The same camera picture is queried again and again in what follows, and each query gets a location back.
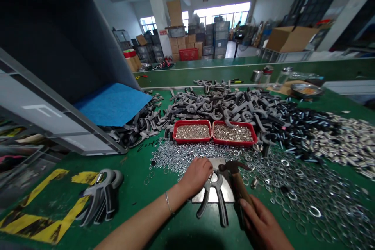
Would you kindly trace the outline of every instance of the hammer head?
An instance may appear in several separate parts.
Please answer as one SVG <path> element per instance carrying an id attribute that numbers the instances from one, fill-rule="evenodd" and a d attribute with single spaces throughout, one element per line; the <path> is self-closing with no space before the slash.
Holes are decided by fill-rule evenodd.
<path id="1" fill-rule="evenodd" d="M 219 171 L 224 172 L 225 170 L 229 170 L 230 173 L 236 174 L 239 173 L 238 167 L 242 167 L 245 170 L 251 170 L 248 166 L 245 164 L 242 164 L 241 162 L 238 161 L 228 161 L 226 164 L 220 164 L 219 165 Z"/>

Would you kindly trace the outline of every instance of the bracelet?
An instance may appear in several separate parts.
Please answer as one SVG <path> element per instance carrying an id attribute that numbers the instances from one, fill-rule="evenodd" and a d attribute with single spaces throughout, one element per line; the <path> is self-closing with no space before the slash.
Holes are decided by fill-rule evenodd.
<path id="1" fill-rule="evenodd" d="M 172 208 L 171 208 L 171 206 L 169 205 L 169 199 L 168 199 L 168 194 L 167 194 L 167 192 L 165 192 L 165 199 L 167 200 L 168 208 L 169 208 L 169 211 L 171 212 L 171 215 L 174 215 L 175 213 L 172 211 Z"/>

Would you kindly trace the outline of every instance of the wooden hammer handle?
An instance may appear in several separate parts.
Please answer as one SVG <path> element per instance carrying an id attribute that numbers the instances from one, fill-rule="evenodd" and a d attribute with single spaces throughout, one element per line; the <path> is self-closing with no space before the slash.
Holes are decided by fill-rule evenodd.
<path id="1" fill-rule="evenodd" d="M 246 202 L 249 203 L 251 205 L 251 207 L 253 207 L 254 210 L 255 210 L 254 203 L 251 200 L 251 197 L 250 197 L 249 193 L 246 190 L 246 186 L 244 185 L 244 183 L 242 181 L 241 174 L 240 173 L 235 173 L 235 174 L 232 174 L 232 177 L 234 179 L 234 182 L 236 184 L 236 187 L 238 188 L 238 191 L 239 191 L 241 197 L 243 199 L 245 199 Z"/>

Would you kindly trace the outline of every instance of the forearm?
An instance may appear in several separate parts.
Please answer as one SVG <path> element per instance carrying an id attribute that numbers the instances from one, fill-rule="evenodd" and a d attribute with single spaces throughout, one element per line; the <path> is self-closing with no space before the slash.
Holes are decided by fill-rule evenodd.
<path id="1" fill-rule="evenodd" d="M 168 190 L 169 205 L 177 211 L 188 199 L 183 188 L 176 184 Z M 171 216 L 165 193 L 140 210 L 107 236 L 95 250 L 140 250 Z"/>

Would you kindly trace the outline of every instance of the blue foam pad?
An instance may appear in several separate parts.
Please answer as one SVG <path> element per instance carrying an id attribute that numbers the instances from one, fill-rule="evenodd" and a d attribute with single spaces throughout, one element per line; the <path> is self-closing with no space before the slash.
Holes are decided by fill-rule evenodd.
<path id="1" fill-rule="evenodd" d="M 123 126 L 150 100 L 151 96 L 115 83 L 84 97 L 74 106 L 96 125 Z"/>

